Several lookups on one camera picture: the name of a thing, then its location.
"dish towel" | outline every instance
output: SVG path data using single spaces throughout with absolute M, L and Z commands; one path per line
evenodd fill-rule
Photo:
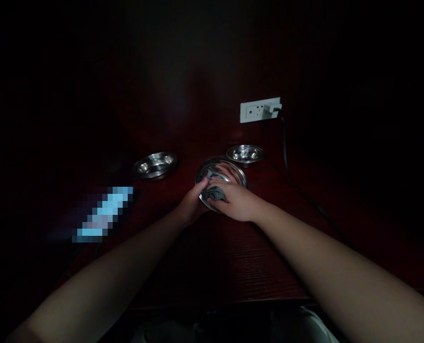
M 217 186 L 213 186 L 213 187 L 208 188 L 208 186 L 210 184 L 210 179 L 212 178 L 212 174 L 213 174 L 212 171 L 210 169 L 207 169 L 207 175 L 205 177 L 208 178 L 208 183 L 207 183 L 207 187 L 204 188 L 204 190 L 202 191 L 202 199 L 207 200 L 207 198 L 210 198 L 212 200 L 226 201 L 225 195 L 224 195 L 223 191 L 221 190 L 221 188 L 219 188 Z M 215 177 L 223 180 L 223 178 L 219 175 L 217 175 Z

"metal bowl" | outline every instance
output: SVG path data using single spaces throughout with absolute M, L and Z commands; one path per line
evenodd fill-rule
M 160 181 L 175 171 L 177 156 L 173 152 L 158 152 L 140 159 L 133 167 L 136 177 L 146 181 Z
M 264 150 L 256 145 L 236 145 L 228 149 L 226 157 L 241 168 L 248 168 L 264 158 Z
M 247 177 L 245 176 L 242 169 L 240 169 L 234 162 L 228 161 L 221 157 L 211 158 L 201 164 L 196 173 L 196 184 L 201 182 L 201 180 L 207 175 L 207 170 L 209 169 L 212 172 L 212 177 L 221 176 L 225 181 L 237 183 L 245 188 L 248 188 Z M 211 210 L 222 213 L 214 206 L 210 205 L 206 199 L 202 199 L 202 194 L 199 195 L 199 198 L 204 203 L 204 205 Z

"power socket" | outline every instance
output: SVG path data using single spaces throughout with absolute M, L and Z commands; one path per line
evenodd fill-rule
M 280 103 L 280 98 L 243 102 L 240 104 L 240 122 L 246 123 L 251 121 L 259 121 L 265 119 L 276 118 L 278 111 L 273 113 L 264 112 L 264 104 Z
M 263 115 L 263 107 L 264 107 L 264 105 L 247 106 L 245 118 L 250 119 L 250 118 L 256 118 L 258 116 L 262 116 Z

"hand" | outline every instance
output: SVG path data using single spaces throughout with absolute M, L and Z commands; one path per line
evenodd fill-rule
M 222 211 L 228 217 L 240 222 L 254 222 L 261 213 L 261 209 L 266 202 L 254 195 L 248 189 L 231 182 L 212 178 L 210 186 L 219 187 L 225 197 L 226 202 L 222 200 L 214 201 L 210 198 L 207 202 Z
M 175 208 L 175 212 L 182 221 L 185 222 L 185 226 L 189 226 L 194 223 L 201 214 L 209 211 L 202 201 L 199 199 L 199 195 L 202 190 L 207 186 L 208 179 L 204 178 L 200 183 L 194 186 L 188 193 L 186 193 L 183 200 Z

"white outlet plate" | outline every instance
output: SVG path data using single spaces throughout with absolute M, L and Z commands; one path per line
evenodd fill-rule
M 272 99 L 266 99 L 266 100 L 241 103 L 240 104 L 240 122 L 245 123 L 245 122 L 251 122 L 251 121 L 259 121 L 259 120 L 276 118 L 277 114 L 279 113 L 278 111 L 273 113 L 267 113 L 267 112 L 264 113 L 263 111 L 264 104 L 270 103 L 270 102 L 280 103 L 280 98 L 272 98 Z

